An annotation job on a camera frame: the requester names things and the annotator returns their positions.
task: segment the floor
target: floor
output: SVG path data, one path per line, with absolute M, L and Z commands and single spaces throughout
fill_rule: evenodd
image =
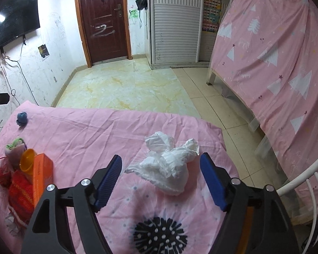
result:
M 57 107 L 113 108 L 201 117 L 223 130 L 227 153 L 248 186 L 271 183 L 254 151 L 262 140 L 221 94 L 206 85 L 207 68 L 151 70 L 146 58 L 94 66 L 75 74 Z

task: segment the door lock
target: door lock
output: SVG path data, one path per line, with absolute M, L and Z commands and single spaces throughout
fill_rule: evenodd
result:
M 114 9 L 114 11 L 118 12 L 118 17 L 122 17 L 122 7 L 121 4 L 117 4 L 117 8 Z

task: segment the door frame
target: door frame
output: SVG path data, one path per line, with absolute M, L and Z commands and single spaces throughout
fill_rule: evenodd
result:
M 84 27 L 84 21 L 82 18 L 82 9 L 81 9 L 81 1 L 80 0 L 74 0 L 75 1 L 75 11 L 77 13 L 77 20 L 78 20 L 78 26 L 79 26 L 79 33 L 80 38 L 82 42 L 82 47 L 84 49 L 84 54 L 87 62 L 87 66 L 90 68 L 92 67 L 92 60 L 91 55 L 89 54 L 87 39 L 86 39 L 86 33 L 85 33 L 85 27 Z M 130 28 L 128 25 L 128 10 L 127 10 L 127 0 L 122 0 L 123 4 L 123 15 L 124 15 L 124 24 L 125 24 L 125 37 L 126 37 L 126 46 L 127 46 L 127 57 L 129 60 L 132 59 L 132 53 L 131 53 L 131 38 L 130 38 Z

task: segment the television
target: television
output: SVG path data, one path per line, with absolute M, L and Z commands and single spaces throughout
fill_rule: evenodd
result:
M 0 48 L 38 28 L 38 0 L 9 0 L 0 11 Z

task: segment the silver bolt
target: silver bolt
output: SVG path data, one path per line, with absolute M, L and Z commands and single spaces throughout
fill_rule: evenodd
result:
M 55 189 L 55 185 L 54 184 L 50 184 L 47 186 L 47 191 L 53 191 Z
M 267 185 L 266 186 L 266 190 L 269 192 L 273 192 L 274 191 L 274 187 L 272 185 Z
M 91 181 L 88 178 L 85 178 L 81 181 L 82 186 L 87 186 L 91 183 Z
M 232 180 L 231 180 L 231 183 L 233 184 L 233 185 L 239 185 L 240 184 L 240 179 L 238 179 L 238 178 L 233 178 Z

